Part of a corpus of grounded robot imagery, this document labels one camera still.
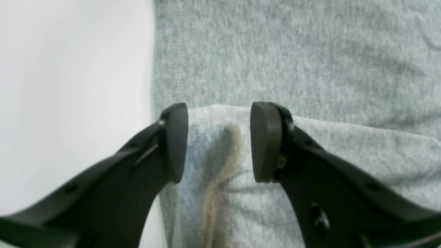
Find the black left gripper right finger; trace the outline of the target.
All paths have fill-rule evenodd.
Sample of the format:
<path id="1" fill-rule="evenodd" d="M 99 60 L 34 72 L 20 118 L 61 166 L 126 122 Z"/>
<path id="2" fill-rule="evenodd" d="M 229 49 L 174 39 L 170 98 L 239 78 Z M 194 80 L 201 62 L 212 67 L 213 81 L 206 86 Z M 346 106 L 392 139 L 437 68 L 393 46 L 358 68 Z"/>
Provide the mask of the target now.
<path id="1" fill-rule="evenodd" d="M 281 185 L 305 247 L 440 247 L 440 212 L 326 151 L 285 107 L 252 103 L 249 129 L 255 181 Z"/>

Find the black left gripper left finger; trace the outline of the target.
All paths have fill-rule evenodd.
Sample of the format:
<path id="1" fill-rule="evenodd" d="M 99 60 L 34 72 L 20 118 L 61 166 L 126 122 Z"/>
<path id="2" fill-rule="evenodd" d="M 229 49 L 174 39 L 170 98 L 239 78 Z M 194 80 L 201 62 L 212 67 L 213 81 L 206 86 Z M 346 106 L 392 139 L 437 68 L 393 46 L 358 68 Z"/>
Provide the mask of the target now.
<path id="1" fill-rule="evenodd" d="M 115 154 L 2 216 L 2 248 L 137 248 L 156 196 L 184 171 L 188 108 L 175 103 Z"/>

